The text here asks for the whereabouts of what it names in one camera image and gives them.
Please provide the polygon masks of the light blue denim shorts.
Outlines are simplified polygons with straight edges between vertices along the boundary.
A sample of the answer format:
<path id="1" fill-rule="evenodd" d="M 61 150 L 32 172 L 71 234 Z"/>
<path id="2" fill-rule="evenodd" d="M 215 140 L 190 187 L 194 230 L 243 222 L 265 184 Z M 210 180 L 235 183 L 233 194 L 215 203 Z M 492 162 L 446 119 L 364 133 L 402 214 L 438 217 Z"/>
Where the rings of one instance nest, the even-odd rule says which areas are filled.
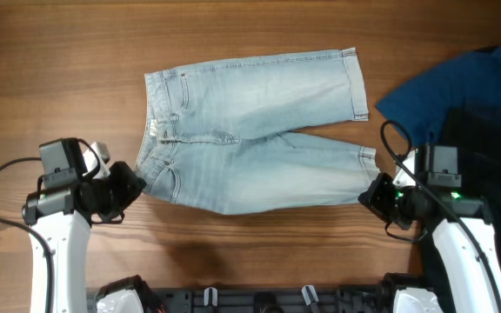
<path id="1" fill-rule="evenodd" d="M 373 148 L 304 133 L 368 119 L 352 48 L 194 63 L 145 85 L 148 196 L 243 215 L 355 203 L 378 175 Z"/>

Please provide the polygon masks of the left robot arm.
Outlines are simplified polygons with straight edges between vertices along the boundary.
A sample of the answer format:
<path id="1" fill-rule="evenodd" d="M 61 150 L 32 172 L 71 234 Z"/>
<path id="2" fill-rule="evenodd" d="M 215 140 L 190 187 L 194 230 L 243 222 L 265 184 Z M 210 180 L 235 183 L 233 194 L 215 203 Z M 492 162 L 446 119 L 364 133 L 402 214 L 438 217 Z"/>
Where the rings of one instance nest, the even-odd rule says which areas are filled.
<path id="1" fill-rule="evenodd" d="M 23 219 L 30 236 L 33 312 L 85 312 L 86 253 L 93 217 L 118 224 L 141 195 L 145 182 L 121 161 L 110 163 L 107 148 L 63 138 L 43 143 L 44 173 L 27 196 Z"/>

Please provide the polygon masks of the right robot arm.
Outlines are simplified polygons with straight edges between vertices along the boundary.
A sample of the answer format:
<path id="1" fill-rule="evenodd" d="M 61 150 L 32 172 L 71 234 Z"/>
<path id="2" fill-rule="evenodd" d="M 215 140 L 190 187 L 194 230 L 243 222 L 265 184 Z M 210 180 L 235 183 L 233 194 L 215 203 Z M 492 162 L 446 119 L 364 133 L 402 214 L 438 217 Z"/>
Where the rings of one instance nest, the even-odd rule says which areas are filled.
<path id="1" fill-rule="evenodd" d="M 462 190 L 455 147 L 425 145 L 381 173 L 358 201 L 387 226 L 423 230 L 423 277 L 388 275 L 378 301 L 393 312 L 501 312 L 501 268 L 488 202 Z"/>

